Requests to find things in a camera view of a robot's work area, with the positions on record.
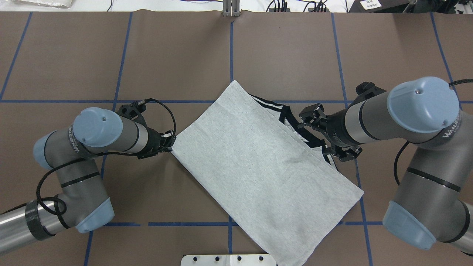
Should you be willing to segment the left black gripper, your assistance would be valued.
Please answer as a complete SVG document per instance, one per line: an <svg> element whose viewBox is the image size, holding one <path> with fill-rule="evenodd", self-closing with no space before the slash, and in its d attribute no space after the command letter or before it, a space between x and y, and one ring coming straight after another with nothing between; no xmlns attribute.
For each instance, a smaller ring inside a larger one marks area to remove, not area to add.
<svg viewBox="0 0 473 266"><path fill-rule="evenodd" d="M159 153L170 153L173 148L164 146L164 144L174 144L176 140L176 132L169 130L165 133L158 133L154 129L147 127L147 143L142 150L137 153L138 159L150 158Z"/></svg>

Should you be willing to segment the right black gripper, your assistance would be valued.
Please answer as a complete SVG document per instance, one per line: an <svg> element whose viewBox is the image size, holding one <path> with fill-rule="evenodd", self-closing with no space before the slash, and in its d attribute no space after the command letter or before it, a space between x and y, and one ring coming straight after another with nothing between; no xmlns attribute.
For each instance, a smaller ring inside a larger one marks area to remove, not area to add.
<svg viewBox="0 0 473 266"><path fill-rule="evenodd" d="M362 153L361 143L355 141L348 133L345 125L347 111L339 111L326 116L322 104L314 104L304 108L299 113L303 123L298 128L311 128L321 133L330 142L329 152L336 156L339 161L351 161Z"/></svg>

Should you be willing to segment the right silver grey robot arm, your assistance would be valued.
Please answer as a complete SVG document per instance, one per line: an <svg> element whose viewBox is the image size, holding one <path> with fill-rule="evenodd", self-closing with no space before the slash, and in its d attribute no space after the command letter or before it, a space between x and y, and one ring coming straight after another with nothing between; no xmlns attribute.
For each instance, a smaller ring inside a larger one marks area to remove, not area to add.
<svg viewBox="0 0 473 266"><path fill-rule="evenodd" d="M418 249L436 242L472 256L472 205L459 194L472 172L472 115L460 109L456 83L437 77L404 82L390 91L363 82L345 109L326 115L322 104L299 113L300 128L320 132L325 154L350 161L361 145L404 139L416 151L389 202L383 226Z"/></svg>

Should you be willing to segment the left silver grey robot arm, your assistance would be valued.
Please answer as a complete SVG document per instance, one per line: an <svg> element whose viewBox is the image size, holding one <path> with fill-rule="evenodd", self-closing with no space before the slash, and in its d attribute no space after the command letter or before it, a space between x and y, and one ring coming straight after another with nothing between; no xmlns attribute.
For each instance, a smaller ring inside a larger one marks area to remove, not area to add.
<svg viewBox="0 0 473 266"><path fill-rule="evenodd" d="M176 128L149 128L141 115L144 101L118 112L90 107L65 129L39 139L37 163L47 169L35 199L1 214L1 255L75 228L88 233L110 222L115 213L95 159L106 155L138 159L169 153Z"/></svg>

